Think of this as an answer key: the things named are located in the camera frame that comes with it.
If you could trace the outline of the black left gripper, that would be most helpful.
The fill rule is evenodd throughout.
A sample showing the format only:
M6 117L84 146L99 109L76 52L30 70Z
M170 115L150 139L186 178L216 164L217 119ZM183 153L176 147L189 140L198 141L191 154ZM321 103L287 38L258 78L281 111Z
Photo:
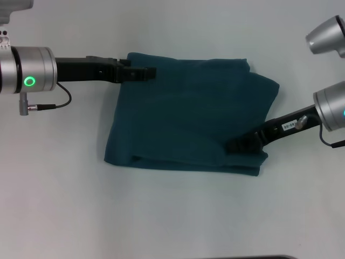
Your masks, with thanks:
M56 58L57 81L148 81L156 78L155 67L131 67L128 59L102 58Z

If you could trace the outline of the teal blue printed t-shirt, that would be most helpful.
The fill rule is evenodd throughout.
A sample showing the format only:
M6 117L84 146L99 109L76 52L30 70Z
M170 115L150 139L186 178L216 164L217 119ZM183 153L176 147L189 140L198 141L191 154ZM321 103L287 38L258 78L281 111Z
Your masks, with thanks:
M268 155L228 151L226 144L266 119L279 84L246 59L181 60L131 52L148 81L125 82L105 149L123 167L257 176Z

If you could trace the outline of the silver metal elbow connector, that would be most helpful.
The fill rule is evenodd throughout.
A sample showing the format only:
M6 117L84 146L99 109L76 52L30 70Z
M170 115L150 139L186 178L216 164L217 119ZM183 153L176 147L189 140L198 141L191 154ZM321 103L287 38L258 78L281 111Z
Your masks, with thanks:
M308 122L308 116L303 115L296 123L295 123L295 129L296 130L302 130Z
M19 94L19 113L21 116L26 116L29 114L29 105L26 92L21 92Z

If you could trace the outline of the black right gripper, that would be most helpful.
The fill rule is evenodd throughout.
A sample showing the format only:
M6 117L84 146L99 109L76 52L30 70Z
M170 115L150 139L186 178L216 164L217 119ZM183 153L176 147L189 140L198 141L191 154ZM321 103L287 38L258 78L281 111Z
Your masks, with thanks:
M308 122L302 130L295 129L295 123L303 116L308 116ZM271 119L261 125L258 131L245 133L229 140L225 149L228 154L258 155L263 147L287 136L321 125L321 120L314 105Z

